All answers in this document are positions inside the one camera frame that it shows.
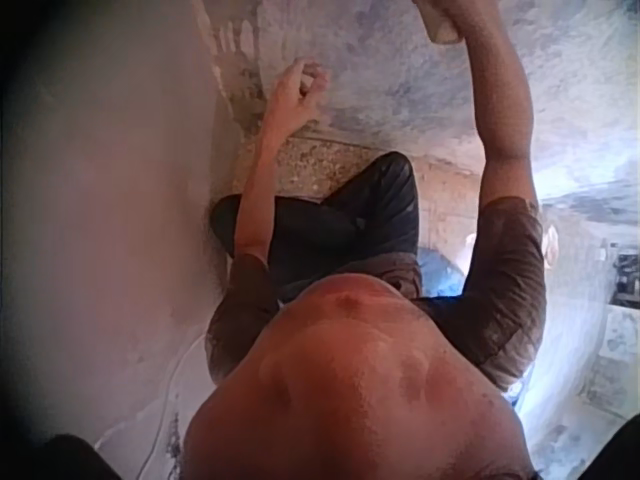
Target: skin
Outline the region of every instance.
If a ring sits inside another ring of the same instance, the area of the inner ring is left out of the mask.
[[[480,205],[536,201],[527,80],[493,0],[432,0],[465,36],[486,152]],[[313,78],[301,89],[302,76]],[[300,59],[270,99],[236,253],[266,264],[275,155],[316,118],[329,77]],[[529,478],[521,424],[425,314],[384,282],[326,278],[281,310],[195,415],[187,479]]]

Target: dark trousers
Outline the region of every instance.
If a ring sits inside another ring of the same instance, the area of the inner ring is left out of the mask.
[[[401,153],[377,158],[324,201],[276,197],[269,270],[281,300],[350,262],[418,249],[420,210],[411,163]],[[240,195],[213,208],[211,228],[229,255]]]

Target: knee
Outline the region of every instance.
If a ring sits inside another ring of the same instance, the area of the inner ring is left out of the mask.
[[[240,208],[240,195],[229,195],[217,202],[209,214],[209,225],[215,235],[223,240],[235,230],[238,209]]]
[[[400,152],[389,152],[381,156],[378,160],[389,174],[399,177],[413,176],[413,166],[406,155]]]

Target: shirtless man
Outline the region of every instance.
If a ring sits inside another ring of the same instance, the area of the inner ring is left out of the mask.
[[[234,261],[207,335],[218,386],[187,433],[187,480],[536,478],[501,396],[544,327],[531,95],[495,0],[432,3],[466,39],[486,155],[462,295],[421,297],[402,154],[322,203],[276,198],[276,153],[329,84],[296,61],[269,100],[243,195],[212,213]]]

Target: white wall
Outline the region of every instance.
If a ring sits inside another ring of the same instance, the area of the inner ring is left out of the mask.
[[[224,256],[207,209],[240,132],[189,2],[89,3],[5,103],[2,357],[34,438],[100,441],[133,478],[162,412],[184,430],[213,388],[197,339]]]

